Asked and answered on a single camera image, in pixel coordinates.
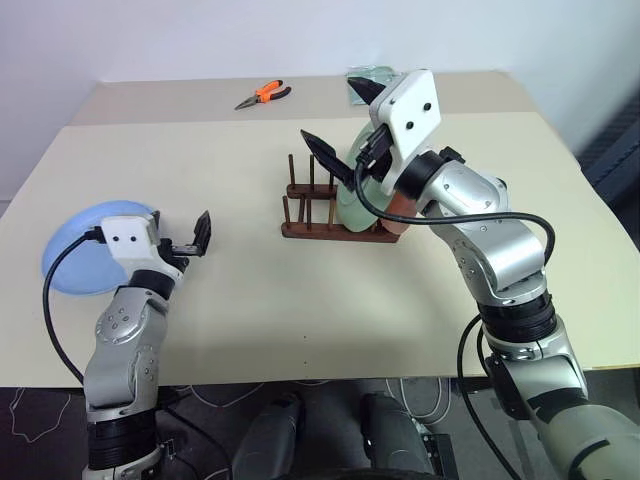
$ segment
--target white wall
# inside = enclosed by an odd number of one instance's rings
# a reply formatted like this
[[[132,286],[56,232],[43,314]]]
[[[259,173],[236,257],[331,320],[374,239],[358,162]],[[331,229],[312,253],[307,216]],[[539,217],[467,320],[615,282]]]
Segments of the white wall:
[[[501,69],[582,148],[640,83],[638,0],[3,0],[0,200],[95,81]]]

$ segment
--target table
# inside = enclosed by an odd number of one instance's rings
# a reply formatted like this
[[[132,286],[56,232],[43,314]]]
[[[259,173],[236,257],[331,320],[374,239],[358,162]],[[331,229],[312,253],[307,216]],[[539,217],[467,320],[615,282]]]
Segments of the table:
[[[308,168],[299,130],[344,155],[366,107],[348,104],[343,78],[310,77],[284,79],[294,92],[282,100],[233,111],[263,80],[96,89],[0,219],[0,385],[76,386],[44,328],[40,258],[66,219],[113,199],[160,209],[162,233],[176,242],[191,239],[203,210],[212,214],[209,252],[171,299],[163,384],[455,375],[476,307],[428,228],[411,227],[395,245],[280,234],[287,154],[300,177]],[[556,228],[549,291],[582,366],[640,364],[638,252],[558,135],[505,74],[436,82],[434,143],[503,178],[515,209]],[[313,213],[326,218],[315,203]],[[58,335],[81,370],[110,297],[52,294]],[[481,372],[472,345],[465,370]]]

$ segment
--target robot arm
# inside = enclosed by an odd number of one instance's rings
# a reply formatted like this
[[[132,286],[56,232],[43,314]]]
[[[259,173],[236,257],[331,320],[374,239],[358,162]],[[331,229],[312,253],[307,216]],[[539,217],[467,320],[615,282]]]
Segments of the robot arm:
[[[159,352],[169,297],[183,279],[186,255],[202,256],[211,237],[205,212],[192,245],[160,239],[156,216],[108,217],[101,229],[129,282],[96,324],[96,349],[84,376],[89,463],[84,479],[152,478],[161,459],[155,408]]]
[[[429,147],[440,123],[430,72],[403,75],[384,89],[365,79],[349,83],[368,100],[376,131],[362,146],[355,172],[324,141],[302,132],[318,161],[378,217],[429,225],[447,243],[480,311],[493,352],[485,363],[498,398],[507,414],[533,423],[561,478],[636,478],[637,465],[629,459],[640,450],[638,427],[588,401],[584,375],[547,291],[545,263],[554,238],[548,222],[510,212],[503,181],[466,167],[449,147],[439,154]],[[427,218],[378,210],[361,186],[367,175],[382,178],[387,195],[398,191],[415,200]],[[545,228],[546,251],[522,220]]]

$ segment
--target orange pliers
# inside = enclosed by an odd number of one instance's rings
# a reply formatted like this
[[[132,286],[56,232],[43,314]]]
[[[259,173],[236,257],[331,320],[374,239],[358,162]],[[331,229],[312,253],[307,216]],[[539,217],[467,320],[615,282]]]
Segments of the orange pliers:
[[[283,88],[278,92],[273,92],[278,87],[282,86],[282,80],[274,80],[273,82],[267,83],[260,90],[256,90],[256,94],[247,98],[244,102],[238,105],[235,109],[240,110],[241,108],[247,108],[251,105],[255,105],[256,103],[267,103],[271,100],[277,100],[278,98],[286,97],[291,92],[291,87]]]

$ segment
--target light blue bowl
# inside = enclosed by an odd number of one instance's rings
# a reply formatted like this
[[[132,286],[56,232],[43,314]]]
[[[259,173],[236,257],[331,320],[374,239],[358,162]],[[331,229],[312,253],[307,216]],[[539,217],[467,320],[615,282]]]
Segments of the light blue bowl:
[[[104,217],[114,215],[145,215],[151,207],[127,200],[100,203],[73,216],[51,237],[42,255],[41,270],[46,277],[51,264],[60,253],[84,232],[100,225]],[[86,241],[58,266],[51,286],[69,295],[106,293],[127,282],[124,269],[111,257],[106,245]]]

